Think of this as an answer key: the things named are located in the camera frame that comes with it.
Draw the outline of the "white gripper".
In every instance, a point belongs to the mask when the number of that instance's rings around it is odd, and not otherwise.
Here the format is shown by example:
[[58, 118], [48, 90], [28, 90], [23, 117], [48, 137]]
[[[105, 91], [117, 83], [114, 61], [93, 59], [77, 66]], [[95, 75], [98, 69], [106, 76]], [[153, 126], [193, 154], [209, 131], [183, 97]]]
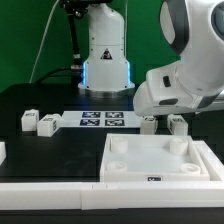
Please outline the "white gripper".
[[133, 98], [138, 116], [156, 116], [224, 110], [224, 90], [204, 108], [194, 107], [194, 97], [186, 93], [176, 81], [177, 64], [152, 69]]

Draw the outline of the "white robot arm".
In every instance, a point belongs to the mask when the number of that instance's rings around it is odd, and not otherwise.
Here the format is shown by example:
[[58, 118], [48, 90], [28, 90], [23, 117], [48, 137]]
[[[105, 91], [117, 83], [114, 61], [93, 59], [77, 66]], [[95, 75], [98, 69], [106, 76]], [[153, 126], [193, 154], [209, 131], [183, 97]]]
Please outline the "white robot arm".
[[124, 19], [92, 1], [89, 57], [84, 62], [82, 93], [116, 97], [134, 89], [139, 116], [224, 110], [224, 0], [163, 0], [159, 23], [176, 62], [147, 72], [135, 86], [124, 56]]

